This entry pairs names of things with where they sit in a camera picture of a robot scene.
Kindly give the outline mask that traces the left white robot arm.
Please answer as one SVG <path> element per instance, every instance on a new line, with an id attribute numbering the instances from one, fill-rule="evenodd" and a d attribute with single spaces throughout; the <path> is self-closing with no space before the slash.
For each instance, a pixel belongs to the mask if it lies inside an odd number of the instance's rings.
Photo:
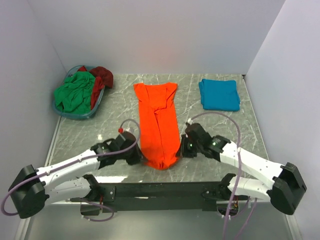
<path id="1" fill-rule="evenodd" d="M 16 215 L 27 219 L 45 206 L 59 201 L 84 198 L 94 201 L 102 190 L 89 173 L 124 160 L 135 165 L 144 158 L 138 138 L 124 131 L 116 138 L 96 143 L 81 154 L 47 167 L 23 167 L 8 189 Z"/>

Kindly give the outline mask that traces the orange t shirt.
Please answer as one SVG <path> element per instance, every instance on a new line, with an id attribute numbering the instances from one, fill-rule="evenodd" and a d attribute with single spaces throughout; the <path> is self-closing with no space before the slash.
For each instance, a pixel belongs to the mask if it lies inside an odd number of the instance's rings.
<path id="1" fill-rule="evenodd" d="M 147 165 L 165 170 L 174 165 L 180 147 L 180 132 L 174 104 L 176 83 L 133 85 L 138 99 L 140 148 Z"/>

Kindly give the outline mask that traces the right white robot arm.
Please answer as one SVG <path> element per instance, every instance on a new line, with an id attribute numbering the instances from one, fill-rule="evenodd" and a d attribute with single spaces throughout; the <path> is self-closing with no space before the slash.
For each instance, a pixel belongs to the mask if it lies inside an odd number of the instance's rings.
<path id="1" fill-rule="evenodd" d="M 177 157 L 195 158 L 203 154 L 208 159 L 227 164 L 251 175 L 241 177 L 226 174 L 212 190 L 202 193 L 208 200 L 230 200 L 233 196 L 247 196 L 267 200 L 286 215 L 293 215 L 307 191 L 298 167 L 285 165 L 255 155 L 221 135 L 210 136 L 199 123 L 187 124 L 181 136 Z"/>

